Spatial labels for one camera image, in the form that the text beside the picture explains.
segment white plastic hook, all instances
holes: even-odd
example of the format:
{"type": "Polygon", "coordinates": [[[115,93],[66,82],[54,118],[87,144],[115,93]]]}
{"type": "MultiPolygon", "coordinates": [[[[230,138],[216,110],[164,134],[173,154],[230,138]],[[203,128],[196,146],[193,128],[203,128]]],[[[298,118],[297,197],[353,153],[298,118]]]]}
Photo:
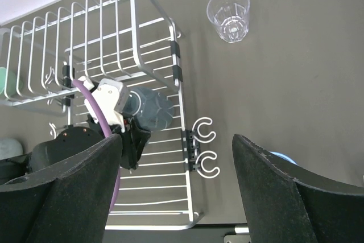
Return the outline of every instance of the white plastic hook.
{"type": "Polygon", "coordinates": [[[202,158],[202,160],[201,160],[201,162],[200,162],[200,166],[201,166],[201,169],[203,170],[203,172],[206,172],[206,173],[213,173],[213,172],[215,172],[215,171],[217,171],[216,172],[216,174],[215,175],[212,175],[212,176],[206,176],[205,174],[203,174],[202,172],[201,172],[201,170],[199,170],[199,169],[197,169],[197,172],[203,177],[203,178],[205,178],[205,179],[213,179],[213,178],[216,178],[219,174],[220,174],[220,168],[219,167],[214,167],[212,170],[207,170],[206,168],[205,168],[205,166],[204,166],[204,162],[205,162],[205,160],[206,159],[211,159],[211,160],[216,160],[217,159],[217,154],[214,152],[214,151],[210,151],[210,150],[208,150],[208,151],[204,151],[204,152],[202,152],[198,157],[197,157],[197,159],[196,159],[196,163],[198,163],[198,161],[201,159],[201,157],[202,157],[202,155],[205,155],[205,154],[212,154],[212,156],[211,155],[209,155],[209,156],[205,156],[205,157],[203,157],[202,158]]]}
{"type": "Polygon", "coordinates": [[[199,142],[201,142],[201,143],[209,143],[209,142],[212,142],[215,138],[216,138],[216,132],[215,131],[211,131],[209,134],[207,134],[207,135],[203,135],[202,133],[201,133],[201,131],[200,131],[200,127],[201,127],[201,125],[212,125],[212,119],[211,118],[209,118],[209,117],[201,117],[201,118],[199,118],[194,124],[193,124],[193,126],[192,126],[192,131],[194,131],[195,130],[195,128],[196,128],[196,125],[200,122],[200,121],[202,121],[202,120],[207,120],[207,121],[205,121],[205,122],[201,122],[198,126],[197,126],[197,134],[198,134],[198,136],[199,137],[202,137],[202,138],[210,138],[210,139],[208,139],[208,140],[206,140],[206,141],[203,141],[203,140],[201,140],[200,138],[197,138],[196,136],[193,136],[193,138],[195,139],[195,140],[197,140],[197,141],[199,141],[199,142]]]}
{"type": "Polygon", "coordinates": [[[51,127],[51,131],[49,132],[50,135],[55,139],[57,138],[57,127],[54,123],[49,122],[49,126],[51,127]]]}
{"type": "Polygon", "coordinates": [[[45,85],[51,84],[55,80],[55,77],[56,77],[55,69],[52,68],[52,66],[50,66],[49,73],[45,75],[45,81],[44,81],[45,85]]]}

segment metal wire rack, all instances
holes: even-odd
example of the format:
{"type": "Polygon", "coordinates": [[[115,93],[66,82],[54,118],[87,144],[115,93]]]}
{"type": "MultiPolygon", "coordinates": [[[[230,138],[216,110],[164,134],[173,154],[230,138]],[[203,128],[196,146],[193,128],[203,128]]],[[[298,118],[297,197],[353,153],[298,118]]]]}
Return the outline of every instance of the metal wire rack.
{"type": "Polygon", "coordinates": [[[190,228],[202,217],[193,208],[190,172],[205,178],[220,172],[203,164],[215,160],[216,153],[200,153],[199,148],[216,136],[200,132],[211,119],[197,120],[194,134],[181,134],[187,129],[179,37],[181,32],[157,0],[73,2],[70,9],[59,7],[21,26],[0,29],[0,62],[7,69],[0,104],[58,117],[49,123],[53,137],[69,125],[86,126],[88,111],[81,93],[71,86],[73,78],[107,77],[128,87],[145,86],[174,102],[172,125],[152,133],[136,171],[122,170],[119,198],[106,229],[190,228]],[[16,94],[8,94],[11,85],[16,94]]]}

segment blue-gray plastic object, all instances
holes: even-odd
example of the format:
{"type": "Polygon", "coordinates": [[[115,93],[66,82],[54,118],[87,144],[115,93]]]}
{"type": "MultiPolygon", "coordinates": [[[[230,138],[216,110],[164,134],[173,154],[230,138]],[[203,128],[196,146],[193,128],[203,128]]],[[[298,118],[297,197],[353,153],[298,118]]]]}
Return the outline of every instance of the blue-gray plastic object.
{"type": "Polygon", "coordinates": [[[0,138],[0,160],[23,155],[23,147],[16,139],[0,138]]]}
{"type": "Polygon", "coordinates": [[[289,156],[286,156],[282,153],[278,153],[278,152],[274,152],[274,151],[270,151],[270,153],[298,166],[298,164],[293,159],[291,159],[289,156]]]}
{"type": "Polygon", "coordinates": [[[174,115],[173,103],[160,92],[149,88],[131,88],[123,109],[126,116],[134,116],[142,129],[159,131],[169,127],[174,115]]]}

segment clear drinking glass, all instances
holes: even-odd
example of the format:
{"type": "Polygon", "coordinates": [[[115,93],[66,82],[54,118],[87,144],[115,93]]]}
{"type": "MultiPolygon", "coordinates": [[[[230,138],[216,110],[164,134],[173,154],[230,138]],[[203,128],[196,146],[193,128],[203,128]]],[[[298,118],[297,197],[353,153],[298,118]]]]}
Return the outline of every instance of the clear drinking glass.
{"type": "Polygon", "coordinates": [[[220,38],[234,43],[248,33],[249,8],[250,0],[210,0],[206,13],[220,38]]]}

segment blue object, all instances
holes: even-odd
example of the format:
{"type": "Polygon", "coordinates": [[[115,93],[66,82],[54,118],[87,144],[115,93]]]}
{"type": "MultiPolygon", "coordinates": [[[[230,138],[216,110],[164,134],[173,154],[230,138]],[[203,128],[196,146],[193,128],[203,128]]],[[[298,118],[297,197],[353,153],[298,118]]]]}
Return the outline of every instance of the blue object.
{"type": "Polygon", "coordinates": [[[165,95],[149,88],[131,88],[123,114],[134,116],[145,130],[159,131],[169,127],[174,115],[173,103],[165,95]]]}
{"type": "Polygon", "coordinates": [[[293,164],[298,166],[298,164],[293,159],[291,159],[289,156],[286,156],[286,155],[284,155],[282,153],[273,152],[273,151],[270,151],[270,153],[272,153],[273,155],[276,155],[276,156],[278,156],[278,157],[280,157],[282,159],[285,159],[286,161],[288,161],[290,163],[293,163],[293,164]]]}

